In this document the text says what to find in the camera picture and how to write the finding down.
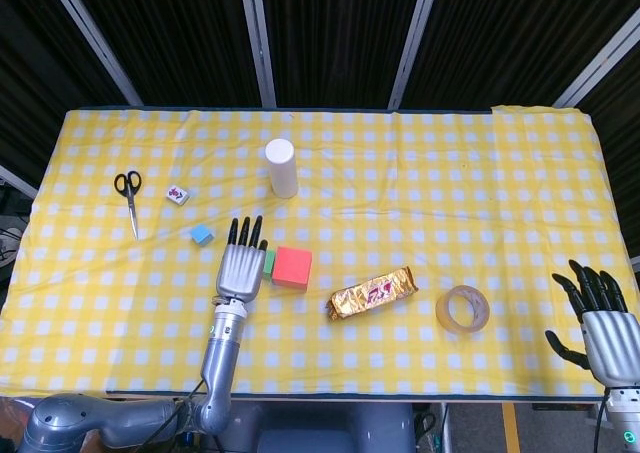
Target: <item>black backdrop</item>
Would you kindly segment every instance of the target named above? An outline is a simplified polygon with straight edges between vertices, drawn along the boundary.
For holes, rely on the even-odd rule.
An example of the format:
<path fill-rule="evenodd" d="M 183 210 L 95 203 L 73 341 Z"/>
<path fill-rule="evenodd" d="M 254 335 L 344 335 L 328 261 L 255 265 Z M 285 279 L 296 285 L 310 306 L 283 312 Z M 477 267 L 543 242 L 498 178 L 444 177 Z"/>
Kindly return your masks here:
<path fill-rule="evenodd" d="M 82 0 L 147 105 L 259 107 L 242 0 Z M 280 107 L 386 108 L 416 0 L 264 0 Z M 551 105 L 640 0 L 435 0 L 401 108 Z M 34 186 L 70 109 L 125 100 L 59 0 L 0 0 L 0 164 Z M 638 46 L 578 105 L 640 255 Z"/>

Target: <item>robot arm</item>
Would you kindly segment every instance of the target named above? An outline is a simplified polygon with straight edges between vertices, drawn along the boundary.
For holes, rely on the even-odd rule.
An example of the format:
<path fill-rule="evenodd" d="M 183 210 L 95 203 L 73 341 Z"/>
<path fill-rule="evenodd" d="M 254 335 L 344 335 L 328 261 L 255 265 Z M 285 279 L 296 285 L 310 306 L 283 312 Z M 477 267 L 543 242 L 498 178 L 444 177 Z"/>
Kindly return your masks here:
<path fill-rule="evenodd" d="M 111 448 L 139 445 L 167 421 L 154 441 L 165 441 L 184 431 L 216 435 L 224 430 L 247 318 L 244 304 L 258 294 L 264 267 L 267 242 L 262 240 L 258 248 L 261 224 L 258 216 L 249 239 L 249 218 L 245 218 L 237 239 L 238 220 L 231 223 L 216 283 L 220 304 L 201 369 L 207 386 L 205 396 L 178 404 L 172 399 L 114 402 L 81 394 L 53 395 L 31 413 L 18 451 L 76 453 L 90 430 L 99 430 L 104 444 Z"/>
<path fill-rule="evenodd" d="M 640 325 L 628 313 L 617 282 L 570 260 L 580 283 L 554 274 L 569 296 L 581 323 L 586 355 L 566 348 L 552 331 L 545 335 L 553 350 L 571 363 L 590 369 L 607 391 L 607 413 L 625 451 L 640 452 Z"/>

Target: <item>red cube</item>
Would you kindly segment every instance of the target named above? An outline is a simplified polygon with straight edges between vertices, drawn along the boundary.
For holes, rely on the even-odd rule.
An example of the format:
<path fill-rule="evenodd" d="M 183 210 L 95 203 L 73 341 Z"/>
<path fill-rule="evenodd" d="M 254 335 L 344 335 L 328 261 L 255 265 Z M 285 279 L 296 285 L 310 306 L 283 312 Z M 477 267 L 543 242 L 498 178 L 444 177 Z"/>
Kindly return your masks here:
<path fill-rule="evenodd" d="M 310 251 L 279 246 L 271 280 L 276 285 L 306 290 L 310 271 Z"/>

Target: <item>tape roll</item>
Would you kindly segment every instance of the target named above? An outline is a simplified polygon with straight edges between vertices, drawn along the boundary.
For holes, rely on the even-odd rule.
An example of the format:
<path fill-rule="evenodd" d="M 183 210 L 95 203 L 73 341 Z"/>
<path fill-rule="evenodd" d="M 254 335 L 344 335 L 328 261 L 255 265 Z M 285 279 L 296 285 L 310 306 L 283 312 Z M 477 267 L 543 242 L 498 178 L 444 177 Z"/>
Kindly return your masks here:
<path fill-rule="evenodd" d="M 461 325 L 451 316 L 449 304 L 451 298 L 458 296 L 466 299 L 473 308 L 473 321 L 470 325 Z M 489 302 L 482 293 L 471 286 L 459 285 L 442 295 L 436 302 L 436 317 L 440 324 L 451 333 L 475 333 L 489 321 Z"/>

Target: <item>scissor handle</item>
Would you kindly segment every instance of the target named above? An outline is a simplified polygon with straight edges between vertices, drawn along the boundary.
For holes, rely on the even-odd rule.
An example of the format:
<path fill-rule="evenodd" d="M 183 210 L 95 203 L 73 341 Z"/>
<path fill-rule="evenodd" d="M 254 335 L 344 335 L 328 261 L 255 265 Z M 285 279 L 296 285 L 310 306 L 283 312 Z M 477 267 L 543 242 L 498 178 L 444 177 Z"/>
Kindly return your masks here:
<path fill-rule="evenodd" d="M 113 180 L 113 186 L 116 191 L 124 197 L 127 196 L 127 185 L 131 188 L 131 194 L 135 195 L 142 186 L 142 177 L 140 176 L 140 173 L 133 170 L 127 173 L 126 176 L 124 173 L 116 175 Z"/>

